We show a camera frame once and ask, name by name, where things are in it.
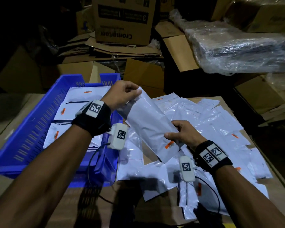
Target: pile of pouches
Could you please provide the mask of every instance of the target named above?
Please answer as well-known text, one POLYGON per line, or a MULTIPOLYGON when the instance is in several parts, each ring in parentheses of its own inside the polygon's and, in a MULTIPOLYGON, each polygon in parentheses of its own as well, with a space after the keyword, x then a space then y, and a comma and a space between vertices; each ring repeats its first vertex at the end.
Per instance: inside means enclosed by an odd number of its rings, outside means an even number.
MULTIPOLYGON (((55 118, 50 125, 43 149, 48 147, 53 141, 59 138, 67 129, 71 127, 71 122, 75 114, 89 101, 100 100, 110 89, 105 87, 74 87, 69 88, 63 103, 57 110, 55 118)), ((87 151, 97 150, 102 141, 102 134, 92 138, 87 151)))
MULTIPOLYGON (((187 155, 193 159, 186 145, 171 144, 163 137, 165 132, 177 132, 170 121, 187 120, 206 139, 219 145, 240 174, 268 197, 266 187, 256 180, 272 177, 266 162, 257 148, 247 148, 250 142, 240 132, 243 127, 228 111, 217 106, 219 102, 204 98, 196 104, 174 93, 150 99, 143 91, 138 98, 118 109, 130 128, 125 148, 119 152, 116 180, 140 180, 145 201, 178 187, 179 206, 185 219, 196 219, 193 209, 198 202, 209 211, 217 212, 218 199, 209 186, 199 179, 190 183, 181 179, 178 158, 187 155), (158 156, 158 161, 144 165, 142 141, 158 156)), ((220 213, 227 215, 212 176, 200 167, 194 171, 195 176, 215 190, 220 199, 220 213)))

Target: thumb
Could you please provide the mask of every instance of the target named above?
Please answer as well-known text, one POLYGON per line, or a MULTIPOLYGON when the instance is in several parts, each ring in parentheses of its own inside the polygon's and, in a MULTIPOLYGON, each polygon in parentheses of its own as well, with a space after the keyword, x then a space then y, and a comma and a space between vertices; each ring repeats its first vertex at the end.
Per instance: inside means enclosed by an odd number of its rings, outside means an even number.
POLYGON ((141 93, 142 93, 142 90, 132 90, 132 91, 126 93, 127 101, 130 101, 130 100, 138 97, 139 95, 141 95, 141 93))
POLYGON ((180 140, 180 133, 165 133, 164 137, 171 141, 180 140))

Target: blue plastic crate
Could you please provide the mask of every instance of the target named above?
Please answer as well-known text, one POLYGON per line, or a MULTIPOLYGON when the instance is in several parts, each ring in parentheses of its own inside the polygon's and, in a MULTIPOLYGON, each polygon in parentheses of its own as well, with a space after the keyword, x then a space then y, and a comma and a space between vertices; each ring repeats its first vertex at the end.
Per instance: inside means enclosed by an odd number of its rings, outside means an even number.
MULTIPOLYGON (((16 178, 22 170, 43 151, 43 144, 50 124, 63 102, 70 87, 111 86, 120 80, 119 73, 100 74, 101 83, 85 83, 80 74, 62 75, 50 88, 38 105, 23 120, 16 131, 0 150, 0 175, 16 178)), ((112 124, 122 122, 122 117, 114 111, 112 124)), ((102 144, 107 143, 104 134, 102 144)), ((87 152, 69 187, 84 187, 87 183, 87 166, 93 152, 87 152)), ((100 149, 90 166, 90 179, 102 186, 115 181, 118 150, 105 147, 100 149)))

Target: black wrist strap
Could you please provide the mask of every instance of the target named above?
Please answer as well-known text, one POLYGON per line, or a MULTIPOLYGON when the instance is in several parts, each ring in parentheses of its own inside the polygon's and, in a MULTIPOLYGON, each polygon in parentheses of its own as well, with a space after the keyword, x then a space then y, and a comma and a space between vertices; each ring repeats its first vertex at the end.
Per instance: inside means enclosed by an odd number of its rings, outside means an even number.
POLYGON ((90 109, 93 102, 90 102, 84 107, 84 110, 73 121, 72 125, 77 125, 88 131, 92 137, 110 131, 111 125, 111 109, 103 104, 96 118, 86 115, 87 110, 90 109))
POLYGON ((195 152, 191 149, 190 151, 195 162, 210 174, 214 174, 225 165, 232 165, 226 153, 213 141, 205 141, 196 147, 195 152))

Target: hand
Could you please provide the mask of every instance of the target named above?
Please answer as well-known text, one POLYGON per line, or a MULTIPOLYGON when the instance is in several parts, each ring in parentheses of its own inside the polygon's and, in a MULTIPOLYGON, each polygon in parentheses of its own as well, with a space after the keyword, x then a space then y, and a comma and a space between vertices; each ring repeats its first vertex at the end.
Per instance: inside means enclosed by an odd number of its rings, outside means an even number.
POLYGON ((164 137, 169 140, 179 140, 189 146, 192 150, 207 141, 188 121, 174 120, 172 124, 177 127, 178 133, 165 133, 164 137))
POLYGON ((116 110, 128 101, 138 97, 142 91, 139 86, 131 81, 117 81, 101 99, 110 107, 111 111, 116 110))

